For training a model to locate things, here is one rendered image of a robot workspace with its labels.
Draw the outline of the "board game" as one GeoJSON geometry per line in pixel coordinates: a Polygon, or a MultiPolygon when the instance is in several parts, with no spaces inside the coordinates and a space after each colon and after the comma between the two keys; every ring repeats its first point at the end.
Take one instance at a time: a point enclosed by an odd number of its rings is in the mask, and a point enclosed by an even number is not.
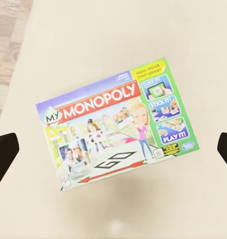
{"type": "Polygon", "coordinates": [[[61,192],[200,149],[165,57],[36,107],[61,192]]]}

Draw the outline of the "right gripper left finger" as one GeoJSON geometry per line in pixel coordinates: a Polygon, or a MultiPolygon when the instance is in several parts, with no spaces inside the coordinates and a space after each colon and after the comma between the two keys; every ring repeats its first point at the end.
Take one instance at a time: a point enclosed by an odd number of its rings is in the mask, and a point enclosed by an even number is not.
{"type": "Polygon", "coordinates": [[[19,153],[16,133],[0,136],[0,182],[19,153]]]}

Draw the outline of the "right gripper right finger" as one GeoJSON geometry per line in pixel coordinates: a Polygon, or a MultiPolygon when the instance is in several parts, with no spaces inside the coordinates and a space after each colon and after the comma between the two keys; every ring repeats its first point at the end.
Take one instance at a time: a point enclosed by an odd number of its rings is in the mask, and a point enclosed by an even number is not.
{"type": "Polygon", "coordinates": [[[227,164],[227,133],[226,132],[221,133],[219,137],[218,145],[217,145],[217,150],[227,164]]]}

